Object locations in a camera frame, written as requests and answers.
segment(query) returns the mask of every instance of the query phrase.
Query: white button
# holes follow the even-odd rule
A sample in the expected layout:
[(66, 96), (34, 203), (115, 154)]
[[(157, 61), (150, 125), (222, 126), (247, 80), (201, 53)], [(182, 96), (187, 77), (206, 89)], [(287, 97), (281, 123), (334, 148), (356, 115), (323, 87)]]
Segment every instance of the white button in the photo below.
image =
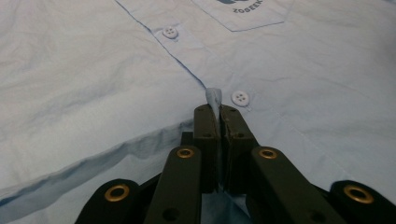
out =
[(233, 103), (239, 106), (247, 106), (249, 102), (248, 94), (244, 91), (235, 91), (231, 98)]
[(168, 26), (163, 28), (163, 35), (168, 37), (169, 39), (175, 39), (178, 36), (178, 31), (173, 26)]

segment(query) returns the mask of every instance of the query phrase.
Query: shirt pocket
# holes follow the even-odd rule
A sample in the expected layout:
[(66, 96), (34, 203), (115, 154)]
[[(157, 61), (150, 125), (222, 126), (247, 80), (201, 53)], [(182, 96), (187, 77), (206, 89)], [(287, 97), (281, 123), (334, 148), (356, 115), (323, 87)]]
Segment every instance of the shirt pocket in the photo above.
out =
[(294, 0), (192, 0), (230, 31), (246, 31), (285, 21)]

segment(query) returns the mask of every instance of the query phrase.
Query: fabric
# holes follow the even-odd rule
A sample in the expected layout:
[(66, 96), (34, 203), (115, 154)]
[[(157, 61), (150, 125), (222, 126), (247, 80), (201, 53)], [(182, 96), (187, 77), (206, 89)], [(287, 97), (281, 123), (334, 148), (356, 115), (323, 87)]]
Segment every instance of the fabric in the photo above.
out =
[[(211, 88), (313, 184), (396, 203), (394, 2), (278, 1), (283, 22), (235, 28), (203, 3), (0, 0), (0, 223), (73, 223), (107, 181), (155, 176)], [(249, 223), (244, 198), (204, 195), (202, 220)]]

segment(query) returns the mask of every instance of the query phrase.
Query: printed logo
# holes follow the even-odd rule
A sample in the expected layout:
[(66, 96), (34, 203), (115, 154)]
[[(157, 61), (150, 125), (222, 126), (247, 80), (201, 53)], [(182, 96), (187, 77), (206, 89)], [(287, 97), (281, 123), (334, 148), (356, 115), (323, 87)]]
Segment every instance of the printed logo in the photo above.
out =
[[(237, 5), (240, 5), (241, 2), (247, 2), (250, 0), (218, 0), (219, 2), (223, 3), (223, 4), (234, 4), (237, 3)], [(247, 7), (240, 7), (240, 8), (233, 8), (233, 13), (247, 13), (247, 12), (251, 12), (253, 10), (255, 10), (256, 8), (258, 8), (261, 4), (262, 4), (263, 0), (256, 0), (255, 3), (251, 4), (250, 6), (247, 5)]]

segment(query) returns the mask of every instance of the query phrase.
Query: shirt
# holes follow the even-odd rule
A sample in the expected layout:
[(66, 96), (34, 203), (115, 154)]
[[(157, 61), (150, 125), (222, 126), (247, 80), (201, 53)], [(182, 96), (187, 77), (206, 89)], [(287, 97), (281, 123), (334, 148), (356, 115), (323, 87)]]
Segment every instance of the shirt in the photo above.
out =
[[(2, 223), (74, 222), (107, 181), (155, 176), (208, 88), (311, 183), (353, 179), (396, 202), (391, 1), (0, 5)], [(246, 213), (204, 195), (203, 223)]]

